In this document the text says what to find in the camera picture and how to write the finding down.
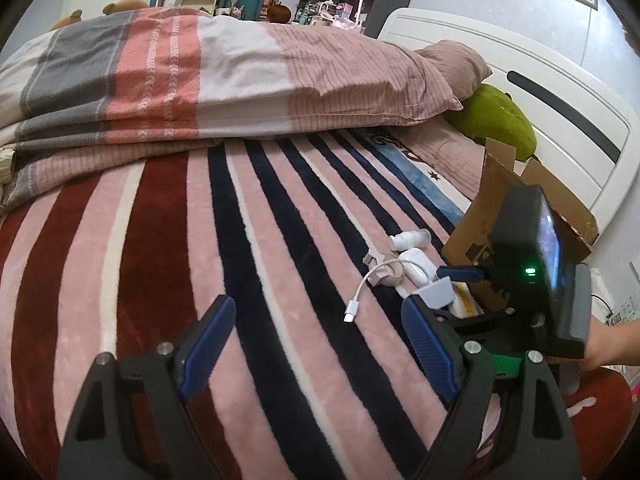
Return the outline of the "person's right hand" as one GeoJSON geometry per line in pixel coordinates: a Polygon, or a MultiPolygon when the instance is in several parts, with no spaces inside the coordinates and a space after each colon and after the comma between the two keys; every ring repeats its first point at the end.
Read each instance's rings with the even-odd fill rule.
{"type": "Polygon", "coordinates": [[[586,353],[579,366],[589,372],[610,365],[640,365],[640,320],[608,326],[591,318],[586,353]]]}

